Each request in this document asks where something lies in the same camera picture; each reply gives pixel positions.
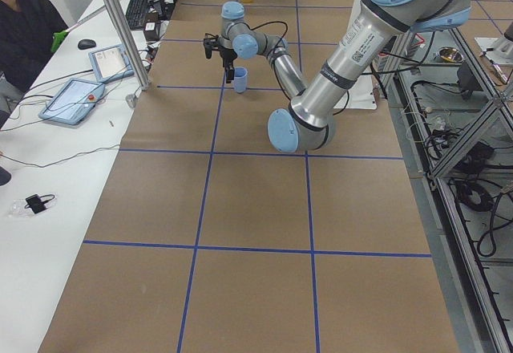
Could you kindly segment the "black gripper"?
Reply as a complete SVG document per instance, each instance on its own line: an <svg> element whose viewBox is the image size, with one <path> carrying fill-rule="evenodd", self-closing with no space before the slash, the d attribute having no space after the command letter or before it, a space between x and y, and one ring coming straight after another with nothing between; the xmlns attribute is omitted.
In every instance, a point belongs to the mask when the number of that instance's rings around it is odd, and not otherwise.
<svg viewBox="0 0 513 353"><path fill-rule="evenodd" d="M219 46L219 53L223 63L228 63L224 65L224 81L225 84L230 84L230 82L234 80L235 76L235 70L232 63L236 60L236 52L231 48Z"/></svg>

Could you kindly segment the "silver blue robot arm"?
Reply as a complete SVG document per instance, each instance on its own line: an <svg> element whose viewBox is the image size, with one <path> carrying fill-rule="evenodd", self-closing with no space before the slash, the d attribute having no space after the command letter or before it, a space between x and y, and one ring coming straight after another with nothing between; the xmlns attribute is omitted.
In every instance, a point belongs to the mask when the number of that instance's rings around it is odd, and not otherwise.
<svg viewBox="0 0 513 353"><path fill-rule="evenodd" d="M335 133L336 104L390 39L461 26L469 18L471 0L360 0L360 7L336 50L306 83L283 38L251 30L241 3L222 6L221 31L215 39L220 51L242 59L265 57L290 98L288 107L272 112L267 124L269 140L278 151L311 151L328 144Z"/></svg>

